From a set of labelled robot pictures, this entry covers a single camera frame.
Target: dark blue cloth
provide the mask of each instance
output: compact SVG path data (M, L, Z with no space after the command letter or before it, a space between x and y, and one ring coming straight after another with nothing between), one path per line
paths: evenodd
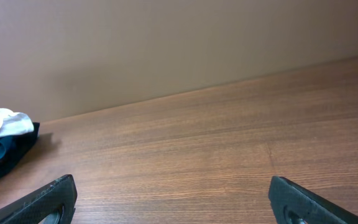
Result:
M40 123L33 125L31 133L0 138L0 178L8 174L37 141Z

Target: folded fabric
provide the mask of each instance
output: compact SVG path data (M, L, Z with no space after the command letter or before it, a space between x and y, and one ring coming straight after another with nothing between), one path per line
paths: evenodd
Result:
M0 138L30 133L33 130L31 119L26 114L0 108Z
M0 139L0 178L8 174L37 141L40 123L33 125L31 133Z

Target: brown wooden surface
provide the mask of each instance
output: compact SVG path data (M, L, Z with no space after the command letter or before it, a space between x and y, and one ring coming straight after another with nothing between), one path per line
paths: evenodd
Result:
M0 208L63 174L73 223L275 223L273 175L358 215L358 58L42 123Z

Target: plain wall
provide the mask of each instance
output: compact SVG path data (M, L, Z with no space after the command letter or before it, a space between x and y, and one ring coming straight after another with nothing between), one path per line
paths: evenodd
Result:
M358 0L0 1L0 107L46 121L358 55Z

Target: white cloth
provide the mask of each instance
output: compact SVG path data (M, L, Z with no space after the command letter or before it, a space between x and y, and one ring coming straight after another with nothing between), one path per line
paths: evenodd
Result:
M26 114L14 113L9 109L0 108L0 138L32 131L34 131L34 125Z

